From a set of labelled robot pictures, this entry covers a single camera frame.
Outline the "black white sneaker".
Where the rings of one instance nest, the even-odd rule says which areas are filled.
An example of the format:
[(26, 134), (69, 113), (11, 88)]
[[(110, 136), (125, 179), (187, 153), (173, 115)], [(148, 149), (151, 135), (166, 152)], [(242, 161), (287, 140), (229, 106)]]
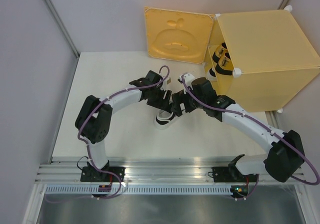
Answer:
[(180, 117), (177, 116), (175, 113), (159, 110), (155, 116), (153, 123), (156, 128), (164, 130), (167, 129), (170, 125), (172, 125), (179, 118)]

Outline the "white sneaker sole up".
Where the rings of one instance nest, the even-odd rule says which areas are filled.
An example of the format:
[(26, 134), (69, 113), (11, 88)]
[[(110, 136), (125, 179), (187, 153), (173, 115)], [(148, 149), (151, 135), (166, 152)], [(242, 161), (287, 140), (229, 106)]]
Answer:
[(216, 73), (214, 72), (214, 70), (212, 68), (210, 68), (207, 72), (206, 72), (206, 78), (211, 81), (211, 82), (217, 82), (217, 77), (216, 77)]

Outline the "gold loafer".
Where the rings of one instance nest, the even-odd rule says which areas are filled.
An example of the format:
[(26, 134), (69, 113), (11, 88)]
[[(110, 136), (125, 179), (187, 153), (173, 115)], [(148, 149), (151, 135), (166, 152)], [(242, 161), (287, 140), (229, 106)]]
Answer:
[(218, 74), (232, 76), (233, 64), (229, 52), (224, 52), (220, 57), (218, 63), (215, 66), (215, 70)]
[(213, 53), (212, 59), (215, 63), (218, 63), (222, 55), (227, 52), (227, 45), (225, 42), (221, 43)]

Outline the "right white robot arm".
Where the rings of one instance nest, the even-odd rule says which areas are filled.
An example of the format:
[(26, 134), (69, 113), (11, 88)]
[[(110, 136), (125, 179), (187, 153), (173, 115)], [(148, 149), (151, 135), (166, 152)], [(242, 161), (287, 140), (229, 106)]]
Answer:
[(182, 74), (178, 81), (183, 91), (173, 96), (177, 114), (201, 109), (209, 117), (228, 124), (255, 141), (264, 151), (263, 155), (236, 156), (227, 167), (228, 176), (235, 182), (245, 176), (269, 174), (278, 182), (285, 183), (306, 161), (300, 135), (270, 126), (246, 112), (226, 95), (217, 95), (205, 78)]

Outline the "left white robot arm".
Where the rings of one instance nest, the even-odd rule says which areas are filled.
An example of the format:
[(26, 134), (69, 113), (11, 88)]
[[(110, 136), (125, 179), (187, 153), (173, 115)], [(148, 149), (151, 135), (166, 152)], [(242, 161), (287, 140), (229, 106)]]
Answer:
[(93, 95), (85, 99), (75, 127), (78, 129), (77, 138), (86, 145), (88, 162), (93, 168), (91, 175), (98, 182), (106, 181), (111, 173), (107, 167), (109, 160), (104, 139), (110, 130), (112, 115), (142, 100), (152, 107), (168, 111), (171, 92), (166, 86), (169, 73), (167, 70), (166, 76), (161, 76), (150, 70), (146, 77), (130, 82), (104, 99)]

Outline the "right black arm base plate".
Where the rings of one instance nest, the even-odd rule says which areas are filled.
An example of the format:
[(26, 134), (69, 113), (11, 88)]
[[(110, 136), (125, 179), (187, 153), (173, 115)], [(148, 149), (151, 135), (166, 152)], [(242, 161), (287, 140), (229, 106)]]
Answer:
[(212, 167), (212, 176), (215, 183), (233, 183), (236, 181), (230, 174), (228, 167)]

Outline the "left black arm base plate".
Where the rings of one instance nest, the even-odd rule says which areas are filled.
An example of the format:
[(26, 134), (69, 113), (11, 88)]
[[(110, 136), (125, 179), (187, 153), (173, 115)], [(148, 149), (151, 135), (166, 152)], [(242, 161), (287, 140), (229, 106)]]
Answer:
[[(108, 172), (112, 172), (119, 176), (120, 180), (124, 180), (125, 176), (125, 167), (109, 167)], [(81, 177), (81, 182), (90, 182), (90, 183), (97, 183), (97, 182), (115, 182), (118, 183), (118, 179), (111, 174), (101, 173), (98, 172), (93, 167), (83, 167)]]

